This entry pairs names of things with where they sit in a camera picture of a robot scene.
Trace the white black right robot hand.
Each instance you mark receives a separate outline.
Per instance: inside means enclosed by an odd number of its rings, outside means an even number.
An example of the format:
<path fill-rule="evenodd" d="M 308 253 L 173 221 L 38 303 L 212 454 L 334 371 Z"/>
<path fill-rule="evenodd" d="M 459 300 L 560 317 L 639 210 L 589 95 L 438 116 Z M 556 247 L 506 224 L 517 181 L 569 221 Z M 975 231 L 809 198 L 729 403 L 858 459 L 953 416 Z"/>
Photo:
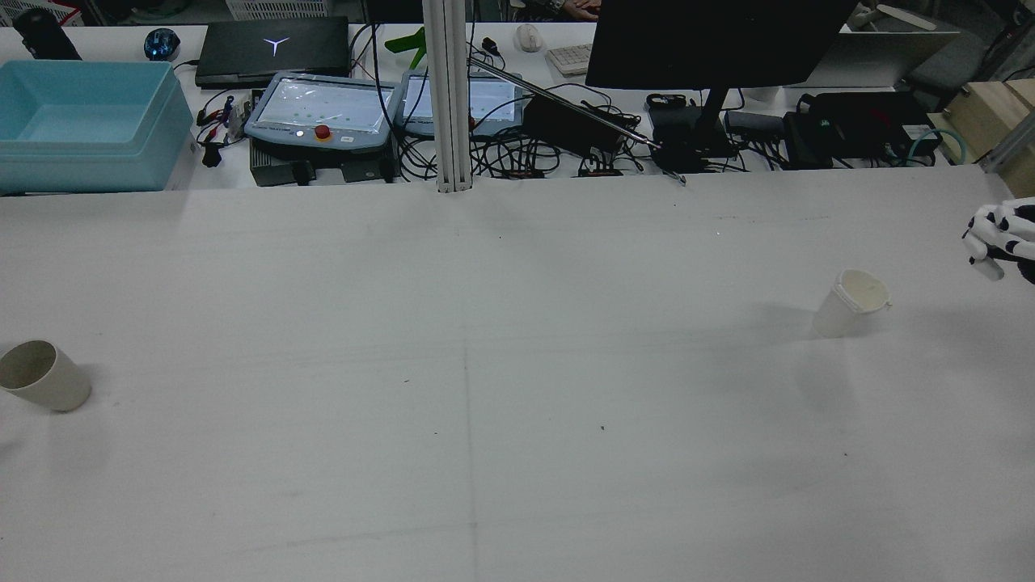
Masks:
<path fill-rule="evenodd" d="M 1021 277 L 1034 284 L 1034 204 L 1032 199 L 986 204 L 969 220 L 962 235 L 969 263 L 990 280 L 1001 280 L 1001 262 L 1019 268 Z"/>

